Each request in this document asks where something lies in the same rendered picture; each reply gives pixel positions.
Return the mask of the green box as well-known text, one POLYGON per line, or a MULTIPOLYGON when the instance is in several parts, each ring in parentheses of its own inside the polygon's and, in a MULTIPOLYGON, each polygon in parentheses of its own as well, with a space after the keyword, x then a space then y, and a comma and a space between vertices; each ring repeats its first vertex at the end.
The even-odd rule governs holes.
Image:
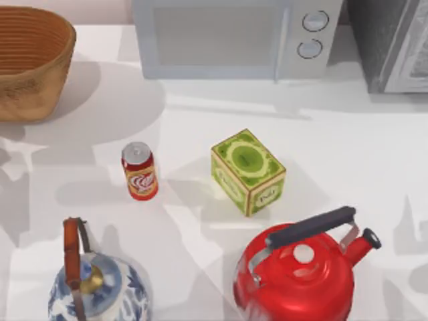
POLYGON ((211 176, 246 216, 277 201, 285 166, 248 129, 211 148, 211 176))

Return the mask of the red and white can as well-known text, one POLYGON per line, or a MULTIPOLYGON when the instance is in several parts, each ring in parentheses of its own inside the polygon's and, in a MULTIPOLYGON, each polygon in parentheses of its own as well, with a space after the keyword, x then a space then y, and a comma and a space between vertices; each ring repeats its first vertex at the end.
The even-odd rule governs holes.
POLYGON ((130 196, 148 201, 158 192, 154 157, 144 142, 130 142, 122 149, 121 163, 130 196))

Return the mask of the pale microwave oven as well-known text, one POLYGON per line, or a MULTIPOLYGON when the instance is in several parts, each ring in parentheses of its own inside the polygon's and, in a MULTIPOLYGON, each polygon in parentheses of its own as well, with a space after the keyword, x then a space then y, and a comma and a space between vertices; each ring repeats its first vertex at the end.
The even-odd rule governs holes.
POLYGON ((299 80, 326 70, 343 0, 132 0, 142 72, 151 79, 299 80), (306 31, 307 13, 328 25, 306 31), (322 53, 305 60, 301 42, 322 53))

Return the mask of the red kettle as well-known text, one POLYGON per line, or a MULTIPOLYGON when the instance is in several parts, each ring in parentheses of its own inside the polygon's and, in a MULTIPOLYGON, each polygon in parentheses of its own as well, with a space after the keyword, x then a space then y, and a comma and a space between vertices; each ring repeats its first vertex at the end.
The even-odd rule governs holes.
POLYGON ((233 297, 244 321, 346 321, 353 267, 381 241, 343 206, 266 229, 237 263, 233 297))

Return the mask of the microwave knob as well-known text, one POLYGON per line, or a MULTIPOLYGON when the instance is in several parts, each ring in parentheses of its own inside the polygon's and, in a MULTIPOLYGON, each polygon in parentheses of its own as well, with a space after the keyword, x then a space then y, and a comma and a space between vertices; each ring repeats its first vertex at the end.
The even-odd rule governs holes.
POLYGON ((315 11, 305 14, 302 20, 302 26, 306 31, 319 32, 329 23, 329 16, 325 11, 315 11))
POLYGON ((301 42, 297 46, 297 54, 305 60, 317 58, 323 50, 322 42, 317 39, 311 39, 306 42, 301 42))

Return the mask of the blue and white teapot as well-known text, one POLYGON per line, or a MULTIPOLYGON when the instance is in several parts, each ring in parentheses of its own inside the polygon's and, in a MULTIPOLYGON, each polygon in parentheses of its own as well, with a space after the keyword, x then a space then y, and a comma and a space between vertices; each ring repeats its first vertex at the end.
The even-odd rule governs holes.
POLYGON ((127 261, 95 251, 86 222, 63 221, 64 265, 47 303, 48 321, 152 321, 150 298, 127 261))

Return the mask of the brown woven basket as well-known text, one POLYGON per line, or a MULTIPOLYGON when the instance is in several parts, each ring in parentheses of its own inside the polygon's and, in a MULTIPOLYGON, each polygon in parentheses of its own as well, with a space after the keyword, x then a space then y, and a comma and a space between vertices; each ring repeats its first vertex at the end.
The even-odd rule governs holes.
POLYGON ((45 9, 0 5, 0 122, 35 122, 58 105, 76 30, 45 9))

